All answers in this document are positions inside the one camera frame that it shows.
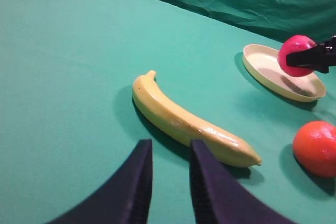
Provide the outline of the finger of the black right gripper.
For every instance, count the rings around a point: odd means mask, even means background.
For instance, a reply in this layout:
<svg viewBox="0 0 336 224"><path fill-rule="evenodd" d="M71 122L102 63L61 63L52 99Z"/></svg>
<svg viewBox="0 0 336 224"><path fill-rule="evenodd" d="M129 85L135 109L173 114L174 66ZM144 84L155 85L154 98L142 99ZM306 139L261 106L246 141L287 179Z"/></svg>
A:
<svg viewBox="0 0 336 224"><path fill-rule="evenodd" d="M286 55L286 62L291 67L328 73L329 68L335 66L335 36L310 49Z"/></svg>

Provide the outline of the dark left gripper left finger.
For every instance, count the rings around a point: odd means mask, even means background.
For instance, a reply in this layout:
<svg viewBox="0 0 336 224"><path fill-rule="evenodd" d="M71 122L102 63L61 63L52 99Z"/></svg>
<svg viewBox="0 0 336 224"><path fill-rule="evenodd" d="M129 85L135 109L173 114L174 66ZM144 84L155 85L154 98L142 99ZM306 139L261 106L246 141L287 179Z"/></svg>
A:
<svg viewBox="0 0 336 224"><path fill-rule="evenodd" d="M152 140L140 140L99 189L50 223L147 223L152 184Z"/></svg>

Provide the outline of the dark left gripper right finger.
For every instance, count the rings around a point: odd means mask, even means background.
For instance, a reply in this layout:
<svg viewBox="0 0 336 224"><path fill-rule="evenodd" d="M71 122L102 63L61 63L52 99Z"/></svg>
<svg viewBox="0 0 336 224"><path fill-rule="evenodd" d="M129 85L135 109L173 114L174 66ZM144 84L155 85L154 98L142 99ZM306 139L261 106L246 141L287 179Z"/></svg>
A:
<svg viewBox="0 0 336 224"><path fill-rule="evenodd" d="M191 141L190 190L196 223L293 223L247 191L201 140Z"/></svg>

